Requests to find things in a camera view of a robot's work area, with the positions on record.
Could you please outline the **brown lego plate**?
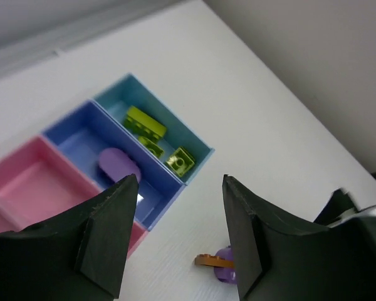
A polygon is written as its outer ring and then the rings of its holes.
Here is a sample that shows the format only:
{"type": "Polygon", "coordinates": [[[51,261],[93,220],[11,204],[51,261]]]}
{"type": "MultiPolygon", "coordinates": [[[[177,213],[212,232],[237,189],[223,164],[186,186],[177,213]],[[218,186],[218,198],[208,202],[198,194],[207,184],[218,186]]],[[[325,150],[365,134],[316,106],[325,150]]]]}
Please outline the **brown lego plate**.
{"type": "Polygon", "coordinates": [[[197,266],[207,266],[216,268],[234,268],[232,260],[223,259],[220,256],[210,254],[199,254],[194,259],[194,264],[197,266]]]}

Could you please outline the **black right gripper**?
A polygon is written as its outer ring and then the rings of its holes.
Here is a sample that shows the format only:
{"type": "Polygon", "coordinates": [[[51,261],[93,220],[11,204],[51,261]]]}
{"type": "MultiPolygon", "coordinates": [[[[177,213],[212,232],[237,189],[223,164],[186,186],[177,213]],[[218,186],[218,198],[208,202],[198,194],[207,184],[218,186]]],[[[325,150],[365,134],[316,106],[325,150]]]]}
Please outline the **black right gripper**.
{"type": "Polygon", "coordinates": [[[336,226],[354,216],[376,216],[376,205],[359,209],[350,193],[340,188],[333,192],[314,222],[323,226],[336,226]]]}

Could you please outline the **pink divided container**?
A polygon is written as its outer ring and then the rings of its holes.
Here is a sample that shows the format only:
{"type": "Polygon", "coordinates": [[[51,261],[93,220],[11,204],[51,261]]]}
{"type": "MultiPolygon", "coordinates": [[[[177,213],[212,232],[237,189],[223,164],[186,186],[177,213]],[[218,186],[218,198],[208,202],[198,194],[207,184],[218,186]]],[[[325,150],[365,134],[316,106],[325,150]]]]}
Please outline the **pink divided container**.
{"type": "Polygon", "coordinates": [[[0,160],[0,233],[60,214],[102,192],[43,136],[0,160]]]}

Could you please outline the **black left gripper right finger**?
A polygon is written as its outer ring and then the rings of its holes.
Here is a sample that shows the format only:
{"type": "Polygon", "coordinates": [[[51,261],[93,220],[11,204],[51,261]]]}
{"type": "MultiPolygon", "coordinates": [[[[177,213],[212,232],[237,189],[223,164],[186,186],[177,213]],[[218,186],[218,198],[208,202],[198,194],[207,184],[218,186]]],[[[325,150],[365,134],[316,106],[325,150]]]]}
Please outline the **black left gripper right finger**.
{"type": "Polygon", "coordinates": [[[329,227],[299,218],[224,176],[241,300],[376,300],[376,214],[329,227]]]}

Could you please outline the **purple rounded lego brick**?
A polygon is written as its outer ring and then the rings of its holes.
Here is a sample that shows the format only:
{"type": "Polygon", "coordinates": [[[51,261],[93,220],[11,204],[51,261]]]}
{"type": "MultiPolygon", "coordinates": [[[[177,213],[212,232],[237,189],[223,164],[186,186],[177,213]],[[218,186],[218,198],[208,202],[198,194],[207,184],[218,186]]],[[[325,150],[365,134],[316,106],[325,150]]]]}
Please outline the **purple rounded lego brick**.
{"type": "Polygon", "coordinates": [[[137,182],[142,179],[138,165],[124,151],[114,147],[101,151],[98,156],[98,166],[113,182],[118,182],[132,174],[135,174],[137,182]]]}

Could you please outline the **lime rounded lego brick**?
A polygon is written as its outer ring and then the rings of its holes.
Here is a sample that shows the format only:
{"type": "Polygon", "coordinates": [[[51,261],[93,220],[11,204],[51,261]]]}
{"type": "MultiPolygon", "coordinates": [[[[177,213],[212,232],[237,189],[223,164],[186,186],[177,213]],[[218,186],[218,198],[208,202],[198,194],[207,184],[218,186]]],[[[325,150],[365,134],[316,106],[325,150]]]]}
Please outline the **lime rounded lego brick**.
{"type": "Polygon", "coordinates": [[[155,143],[163,138],[167,131],[166,126],[135,106],[131,106],[127,110],[122,124],[133,134],[144,136],[155,143]]]}

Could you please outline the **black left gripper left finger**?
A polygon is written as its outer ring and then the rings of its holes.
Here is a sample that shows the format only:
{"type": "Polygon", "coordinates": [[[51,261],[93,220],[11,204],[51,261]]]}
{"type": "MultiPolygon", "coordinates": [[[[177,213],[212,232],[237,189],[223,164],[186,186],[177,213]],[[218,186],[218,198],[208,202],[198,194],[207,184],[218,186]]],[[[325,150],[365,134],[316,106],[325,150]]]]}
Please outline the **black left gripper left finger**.
{"type": "Polygon", "coordinates": [[[0,233],[0,300],[115,300],[137,204],[129,175],[22,231],[0,233]]]}

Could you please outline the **light blue container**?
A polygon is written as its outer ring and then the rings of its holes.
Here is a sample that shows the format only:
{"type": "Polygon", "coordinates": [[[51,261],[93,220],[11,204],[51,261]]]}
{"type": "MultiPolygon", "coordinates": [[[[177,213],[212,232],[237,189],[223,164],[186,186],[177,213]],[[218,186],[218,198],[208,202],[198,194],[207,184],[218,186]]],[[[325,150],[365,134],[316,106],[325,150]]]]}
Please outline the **light blue container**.
{"type": "Polygon", "coordinates": [[[214,152],[132,74],[93,99],[185,185],[214,152]]]}

